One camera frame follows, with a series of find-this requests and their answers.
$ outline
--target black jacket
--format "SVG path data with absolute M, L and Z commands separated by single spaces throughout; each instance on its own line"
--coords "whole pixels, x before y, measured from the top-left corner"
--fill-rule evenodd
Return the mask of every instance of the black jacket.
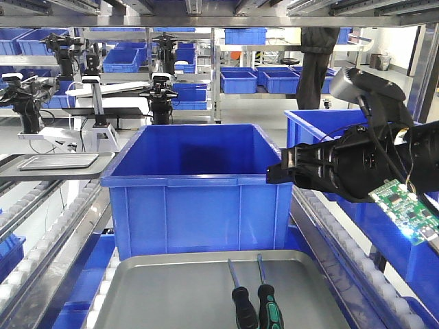
M 302 52 L 332 53 L 339 32 L 339 27 L 302 27 Z

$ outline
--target green circuit board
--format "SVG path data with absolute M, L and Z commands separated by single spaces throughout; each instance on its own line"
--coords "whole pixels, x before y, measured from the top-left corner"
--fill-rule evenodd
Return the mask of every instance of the green circuit board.
M 413 245 L 438 238 L 438 218 L 398 180 L 385 183 L 369 195 Z

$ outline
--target screwdriver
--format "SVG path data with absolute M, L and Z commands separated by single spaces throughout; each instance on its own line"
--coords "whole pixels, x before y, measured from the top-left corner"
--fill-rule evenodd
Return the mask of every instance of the screwdriver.
M 274 299 L 274 287 L 266 283 L 261 254 L 257 255 L 257 260 L 262 282 L 258 289 L 259 323 L 261 324 L 259 329 L 283 329 L 282 313 Z
M 252 302 L 248 299 L 248 290 L 246 287 L 239 285 L 232 261 L 228 259 L 227 263 L 230 274 L 232 274 L 233 284 L 235 285 L 232 291 L 232 300 L 236 306 L 236 324 L 238 329 L 257 329 L 258 318 Z

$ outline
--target green screwdriver handle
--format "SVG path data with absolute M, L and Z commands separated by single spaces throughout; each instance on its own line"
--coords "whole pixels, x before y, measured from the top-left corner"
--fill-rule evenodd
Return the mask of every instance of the green screwdriver handle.
M 260 301 L 259 329 L 283 329 L 283 318 L 279 306 L 274 299 L 274 287 L 261 284 L 258 289 Z
M 237 287 L 232 291 L 232 299 L 236 306 L 236 324 L 238 329 L 257 329 L 258 318 L 252 302 L 248 299 L 248 290 Z

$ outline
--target black pants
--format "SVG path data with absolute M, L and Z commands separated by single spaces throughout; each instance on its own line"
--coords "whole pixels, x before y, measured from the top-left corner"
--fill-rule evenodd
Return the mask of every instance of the black pants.
M 327 73 L 329 57 L 325 53 L 305 53 L 296 98 L 299 110 L 320 107 L 320 95 Z

